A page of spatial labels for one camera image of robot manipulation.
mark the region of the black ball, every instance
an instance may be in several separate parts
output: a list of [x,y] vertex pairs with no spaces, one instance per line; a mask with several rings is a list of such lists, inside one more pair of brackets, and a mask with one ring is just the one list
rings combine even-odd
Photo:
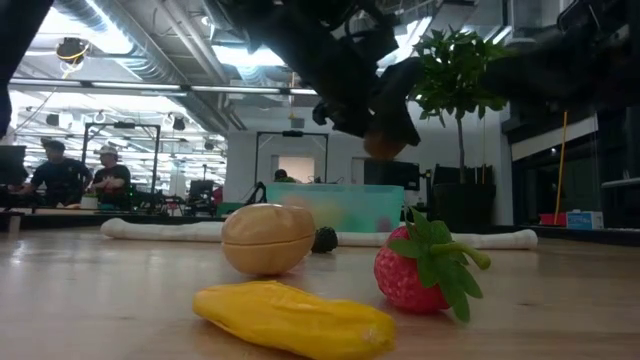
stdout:
[[323,227],[316,230],[316,239],[311,247],[314,254],[324,254],[338,247],[338,235],[333,228]]

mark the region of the red toy strawberry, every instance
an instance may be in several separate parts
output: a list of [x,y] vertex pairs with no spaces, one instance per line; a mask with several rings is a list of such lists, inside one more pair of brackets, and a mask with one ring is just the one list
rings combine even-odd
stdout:
[[396,229],[376,256],[373,272],[378,287],[400,309],[433,313],[453,307],[458,319],[470,318],[467,294],[482,298],[482,291],[467,271],[468,255],[480,269],[491,259],[451,239],[442,221],[428,222],[411,209],[415,224]]

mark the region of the man with cap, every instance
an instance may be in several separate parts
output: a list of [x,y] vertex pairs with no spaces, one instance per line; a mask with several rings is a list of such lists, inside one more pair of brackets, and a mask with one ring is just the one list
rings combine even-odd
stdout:
[[131,173],[126,166],[118,164],[118,150],[105,145],[100,151],[100,162],[104,168],[96,172],[93,188],[98,193],[100,204],[112,205],[120,210],[128,210]]
[[79,204],[84,190],[93,180],[91,172],[82,162],[65,157],[65,146],[60,141],[43,139],[42,147],[47,154],[47,162],[38,166],[31,183],[19,194],[32,193],[44,183],[47,186],[47,206]]
[[273,174],[273,181],[274,182],[298,183],[298,184],[301,183],[299,180],[296,180],[296,179],[292,178],[291,176],[289,176],[289,174],[287,174],[287,170],[285,170],[285,169],[276,170],[275,174]]

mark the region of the green leaves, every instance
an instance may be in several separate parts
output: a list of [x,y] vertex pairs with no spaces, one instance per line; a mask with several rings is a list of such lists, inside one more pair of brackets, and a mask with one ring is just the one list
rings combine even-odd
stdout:
[[414,223],[406,221],[409,239],[391,239],[389,249],[396,254],[416,260],[420,284],[426,288],[438,285],[455,316],[462,322],[470,320],[467,295],[481,299],[482,290],[466,265],[470,256],[480,268],[487,268],[490,259],[477,250],[453,241],[451,232],[442,221],[429,222],[419,211],[407,208]]
[[418,258],[418,277],[420,283],[426,288],[435,286],[438,283],[438,275],[433,260],[429,256]]
[[453,313],[456,314],[458,320],[463,323],[468,323],[471,320],[471,309],[469,309],[469,302],[466,296],[458,298],[458,302],[453,307]]
[[462,121],[467,113],[477,111],[482,119],[487,108],[500,111],[506,106],[505,99],[486,91],[480,84],[489,62],[510,55],[503,45],[485,41],[475,32],[451,28],[425,34],[414,47],[425,75],[412,92],[420,95],[416,102],[424,110],[421,120],[439,114],[440,123],[445,127],[444,111]]
[[389,241],[389,249],[391,249],[394,253],[408,257],[410,259],[419,258],[423,251],[420,248],[420,244],[418,244],[415,240],[405,240],[405,239],[392,239]]
[[432,221],[429,227],[429,238],[433,244],[448,244],[453,241],[449,228],[444,221]]
[[456,275],[464,292],[469,294],[469,296],[474,297],[476,299],[482,299],[482,290],[480,290],[480,286],[473,278],[473,276],[469,273],[466,267],[462,264],[457,263],[456,265]]

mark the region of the yellow toy banana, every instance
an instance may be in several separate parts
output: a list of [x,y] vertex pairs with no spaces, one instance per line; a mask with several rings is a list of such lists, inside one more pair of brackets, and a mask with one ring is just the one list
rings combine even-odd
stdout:
[[193,311],[254,344],[317,360],[366,360],[393,350],[393,319],[367,305],[327,300],[277,281],[213,286]]

